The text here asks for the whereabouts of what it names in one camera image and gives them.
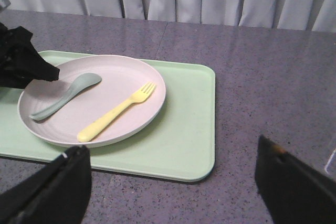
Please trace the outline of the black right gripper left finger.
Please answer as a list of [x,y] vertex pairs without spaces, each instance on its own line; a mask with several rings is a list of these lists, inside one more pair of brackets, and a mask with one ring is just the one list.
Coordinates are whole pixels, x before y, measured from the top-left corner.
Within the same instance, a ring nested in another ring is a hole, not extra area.
[[1,194],[1,223],[81,223],[90,195],[90,151],[73,146]]

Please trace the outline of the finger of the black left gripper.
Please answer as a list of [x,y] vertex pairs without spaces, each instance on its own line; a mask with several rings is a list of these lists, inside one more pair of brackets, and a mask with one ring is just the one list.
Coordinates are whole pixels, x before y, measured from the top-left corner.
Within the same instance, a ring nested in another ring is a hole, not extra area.
[[1,87],[25,88],[32,80],[56,81],[60,70],[46,62],[31,43],[33,33],[1,24]]

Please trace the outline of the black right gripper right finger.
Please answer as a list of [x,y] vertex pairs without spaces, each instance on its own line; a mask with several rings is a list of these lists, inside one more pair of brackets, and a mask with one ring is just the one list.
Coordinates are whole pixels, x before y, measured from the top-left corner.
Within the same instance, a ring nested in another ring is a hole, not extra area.
[[335,223],[335,182],[263,135],[255,181],[274,223]]

